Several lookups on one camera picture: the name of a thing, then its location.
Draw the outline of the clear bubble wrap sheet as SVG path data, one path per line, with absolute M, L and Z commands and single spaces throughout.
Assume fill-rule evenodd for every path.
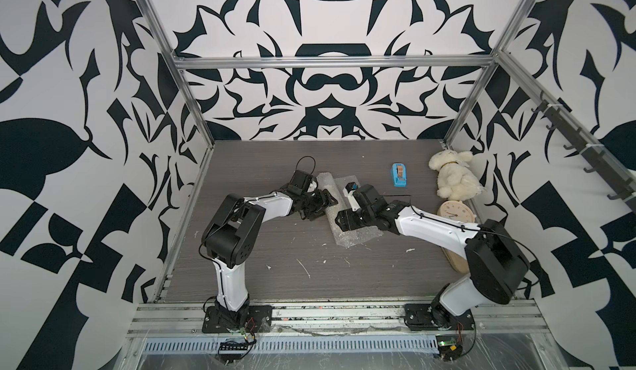
M 358 184 L 356 176 L 334 178 L 333 174 L 323 172 L 317 176 L 320 189 L 327 189 L 337 204 L 325 210 L 331 231 L 337 245 L 351 248 L 369 242 L 383 234 L 376 227 L 357 228 L 349 220 L 349 212 L 352 205 L 349 202 L 348 191 L 345 186 L 349 183 Z

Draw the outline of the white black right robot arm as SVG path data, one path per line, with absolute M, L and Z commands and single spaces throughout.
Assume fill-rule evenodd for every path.
M 527 257 L 503 225 L 462 223 L 425 212 L 409 202 L 389 203 L 371 185 L 354 186 L 351 207 L 335 218 L 342 231 L 367 227 L 419 238 L 447 249 L 467 261 L 469 272 L 444 287 L 429 305 L 430 327 L 448 330 L 452 322 L 478 305 L 507 305 L 530 270 Z

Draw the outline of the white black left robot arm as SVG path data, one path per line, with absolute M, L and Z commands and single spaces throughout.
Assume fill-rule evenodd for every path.
M 264 223 L 296 213 L 313 221 L 337 204 L 338 200 L 327 189 L 275 190 L 257 197 L 227 195 L 202 234 L 199 248 L 200 255 L 216 266 L 215 304 L 220 310 L 229 315 L 247 310 L 249 293 L 244 264 Z

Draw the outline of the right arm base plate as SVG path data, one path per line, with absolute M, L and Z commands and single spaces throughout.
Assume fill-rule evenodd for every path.
M 455 316 L 440 304 L 405 304 L 404 324 L 411 331 L 473 330 L 475 318 L 471 310 Z

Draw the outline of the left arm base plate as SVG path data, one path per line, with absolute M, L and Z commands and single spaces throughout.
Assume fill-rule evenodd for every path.
M 261 333 L 271 330 L 273 307 L 271 305 L 244 305 L 238 311 L 230 311 L 216 303 L 207 307 L 201 328 L 203 334 L 238 332 Z

